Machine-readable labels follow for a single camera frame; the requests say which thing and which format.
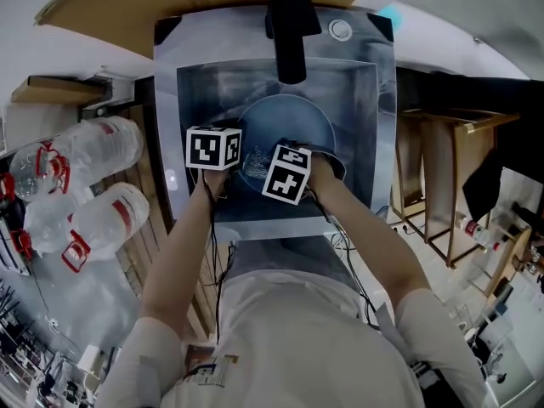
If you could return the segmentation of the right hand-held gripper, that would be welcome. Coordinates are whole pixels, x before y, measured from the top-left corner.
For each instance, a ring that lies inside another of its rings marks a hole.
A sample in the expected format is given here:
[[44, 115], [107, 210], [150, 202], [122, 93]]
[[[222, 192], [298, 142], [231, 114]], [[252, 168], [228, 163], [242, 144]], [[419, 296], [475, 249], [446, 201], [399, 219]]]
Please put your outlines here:
[[307, 188], [313, 154], [324, 156], [335, 177], [344, 180], [346, 167], [332, 150], [315, 144], [280, 142], [273, 152], [261, 194], [297, 205]]

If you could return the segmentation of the blue scrubbing cloth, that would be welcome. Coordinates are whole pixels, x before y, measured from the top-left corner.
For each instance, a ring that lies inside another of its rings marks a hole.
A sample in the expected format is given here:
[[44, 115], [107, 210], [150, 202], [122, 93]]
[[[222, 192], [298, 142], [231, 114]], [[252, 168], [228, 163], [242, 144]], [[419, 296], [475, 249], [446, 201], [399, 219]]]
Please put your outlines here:
[[253, 147], [246, 154], [242, 165], [242, 172], [246, 178], [264, 181], [271, 166], [273, 154], [258, 146]]

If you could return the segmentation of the pale blue large plate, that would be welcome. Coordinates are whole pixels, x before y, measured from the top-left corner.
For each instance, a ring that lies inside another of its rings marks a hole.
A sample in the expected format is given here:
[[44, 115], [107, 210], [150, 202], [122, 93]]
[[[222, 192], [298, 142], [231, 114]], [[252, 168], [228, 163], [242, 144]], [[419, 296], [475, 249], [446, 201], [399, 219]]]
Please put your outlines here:
[[336, 153], [336, 135], [323, 110], [304, 97], [276, 94], [249, 106], [241, 115], [241, 180], [260, 193], [264, 181], [246, 178], [242, 165], [249, 150], [258, 146], [272, 154], [280, 142], [320, 145]]

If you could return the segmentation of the person's left forearm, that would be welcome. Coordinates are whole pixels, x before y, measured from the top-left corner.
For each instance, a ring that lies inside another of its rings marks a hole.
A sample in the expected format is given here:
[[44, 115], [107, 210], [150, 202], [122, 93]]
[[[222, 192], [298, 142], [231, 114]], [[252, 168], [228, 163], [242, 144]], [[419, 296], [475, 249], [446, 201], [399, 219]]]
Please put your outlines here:
[[187, 204], [163, 242], [144, 283], [141, 315], [159, 320], [183, 337], [195, 293], [213, 203], [224, 189], [228, 171], [203, 170]]

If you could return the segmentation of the person's right forearm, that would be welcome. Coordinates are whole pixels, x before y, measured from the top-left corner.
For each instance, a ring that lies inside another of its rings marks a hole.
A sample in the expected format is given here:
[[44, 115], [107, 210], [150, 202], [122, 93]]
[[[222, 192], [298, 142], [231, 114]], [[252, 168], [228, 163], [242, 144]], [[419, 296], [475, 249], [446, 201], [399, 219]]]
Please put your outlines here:
[[312, 156], [309, 188], [346, 231], [394, 307], [409, 293], [430, 288], [408, 244], [335, 177], [324, 156]]

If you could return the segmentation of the person's grey trousers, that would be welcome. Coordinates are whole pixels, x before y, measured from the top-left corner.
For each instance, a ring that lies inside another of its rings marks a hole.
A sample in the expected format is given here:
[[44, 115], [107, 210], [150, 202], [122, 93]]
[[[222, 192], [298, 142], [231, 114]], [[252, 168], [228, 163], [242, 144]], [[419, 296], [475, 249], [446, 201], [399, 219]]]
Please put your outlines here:
[[238, 241], [226, 279], [256, 270], [296, 270], [321, 275], [358, 291], [353, 276], [323, 236]]

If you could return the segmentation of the flat brown cardboard box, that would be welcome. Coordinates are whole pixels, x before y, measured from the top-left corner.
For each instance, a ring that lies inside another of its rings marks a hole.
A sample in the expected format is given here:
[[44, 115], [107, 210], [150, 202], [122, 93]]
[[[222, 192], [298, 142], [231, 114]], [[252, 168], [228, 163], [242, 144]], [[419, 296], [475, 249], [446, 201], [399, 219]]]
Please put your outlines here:
[[11, 95], [15, 104], [86, 105], [101, 99], [101, 86], [48, 76], [29, 76]]

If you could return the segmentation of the large brown cardboard sheet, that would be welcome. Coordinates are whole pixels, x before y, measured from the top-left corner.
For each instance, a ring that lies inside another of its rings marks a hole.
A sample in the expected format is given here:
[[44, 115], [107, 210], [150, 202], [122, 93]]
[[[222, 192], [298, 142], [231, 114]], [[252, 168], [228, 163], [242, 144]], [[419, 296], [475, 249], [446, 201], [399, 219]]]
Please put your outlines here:
[[[303, 39], [305, 59], [362, 60], [391, 46], [391, 22], [353, 6], [354, 0], [311, 0], [322, 33]], [[53, 0], [37, 15], [40, 26], [81, 33], [155, 60], [193, 65], [225, 60], [275, 59], [267, 38], [268, 0]], [[353, 30], [333, 39], [332, 20]]]

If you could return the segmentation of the round steel sink button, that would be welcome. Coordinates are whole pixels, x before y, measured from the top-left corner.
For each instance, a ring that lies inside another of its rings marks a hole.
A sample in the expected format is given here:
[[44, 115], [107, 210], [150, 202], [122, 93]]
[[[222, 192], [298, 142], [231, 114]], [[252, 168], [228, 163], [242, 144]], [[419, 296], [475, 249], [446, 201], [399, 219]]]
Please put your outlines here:
[[330, 36], [339, 42], [347, 42], [353, 35], [351, 25], [340, 19], [332, 20], [328, 25], [328, 31]]

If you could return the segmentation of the person's white shirt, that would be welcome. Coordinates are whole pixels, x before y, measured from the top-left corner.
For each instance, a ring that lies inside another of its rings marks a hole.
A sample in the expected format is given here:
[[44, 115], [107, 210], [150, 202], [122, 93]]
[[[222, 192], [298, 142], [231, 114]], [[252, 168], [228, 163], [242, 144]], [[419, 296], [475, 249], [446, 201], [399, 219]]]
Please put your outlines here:
[[176, 332], [142, 317], [96, 408], [423, 408], [415, 373], [359, 311], [355, 291], [321, 275], [237, 276], [209, 358], [187, 371]]

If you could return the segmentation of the small bottle red label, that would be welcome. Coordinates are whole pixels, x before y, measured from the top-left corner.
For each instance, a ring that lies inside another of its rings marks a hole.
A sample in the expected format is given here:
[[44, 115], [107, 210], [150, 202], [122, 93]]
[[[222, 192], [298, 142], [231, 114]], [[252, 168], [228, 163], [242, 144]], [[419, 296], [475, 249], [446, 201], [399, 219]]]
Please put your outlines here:
[[458, 213], [455, 223], [459, 230], [470, 236], [484, 249], [497, 251], [500, 248], [501, 244], [492, 237], [491, 232], [470, 217]]

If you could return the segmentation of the white low platform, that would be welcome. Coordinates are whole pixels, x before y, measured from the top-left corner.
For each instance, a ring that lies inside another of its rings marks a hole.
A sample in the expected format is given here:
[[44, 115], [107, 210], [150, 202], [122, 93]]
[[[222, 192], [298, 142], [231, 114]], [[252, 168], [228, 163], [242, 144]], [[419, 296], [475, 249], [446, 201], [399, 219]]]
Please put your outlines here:
[[463, 29], [410, 5], [392, 4], [402, 14], [402, 25], [393, 30], [396, 65], [466, 77], [529, 78], [505, 56]]

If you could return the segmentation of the black cabinet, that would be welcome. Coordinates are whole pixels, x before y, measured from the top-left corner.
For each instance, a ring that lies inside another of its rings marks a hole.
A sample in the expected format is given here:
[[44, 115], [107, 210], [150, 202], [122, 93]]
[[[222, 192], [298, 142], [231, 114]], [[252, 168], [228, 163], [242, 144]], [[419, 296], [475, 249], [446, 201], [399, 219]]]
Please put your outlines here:
[[544, 184], [544, 82], [425, 73], [397, 68], [398, 107], [518, 114], [498, 127], [496, 148], [462, 186], [472, 219], [497, 203], [504, 167]]

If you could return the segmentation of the small white box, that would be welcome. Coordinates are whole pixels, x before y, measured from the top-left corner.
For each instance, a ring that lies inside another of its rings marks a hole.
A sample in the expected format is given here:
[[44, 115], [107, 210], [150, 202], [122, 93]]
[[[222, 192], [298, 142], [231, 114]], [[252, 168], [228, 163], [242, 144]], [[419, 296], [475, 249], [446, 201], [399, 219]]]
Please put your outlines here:
[[94, 345], [88, 345], [77, 363], [77, 368], [86, 374], [93, 374], [97, 377], [103, 361], [103, 351], [101, 348]]

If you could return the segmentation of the wooden stool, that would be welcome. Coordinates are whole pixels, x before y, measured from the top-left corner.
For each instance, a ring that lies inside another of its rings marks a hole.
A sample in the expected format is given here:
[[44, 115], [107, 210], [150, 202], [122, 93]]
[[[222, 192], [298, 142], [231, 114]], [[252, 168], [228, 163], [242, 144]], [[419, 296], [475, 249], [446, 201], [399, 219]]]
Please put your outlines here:
[[529, 244], [531, 234], [531, 227], [523, 229], [517, 235], [510, 235], [506, 232], [508, 240], [501, 253], [499, 263], [484, 290], [487, 299], [495, 296], [494, 291], [503, 278], [510, 281], [523, 266], [524, 252]]

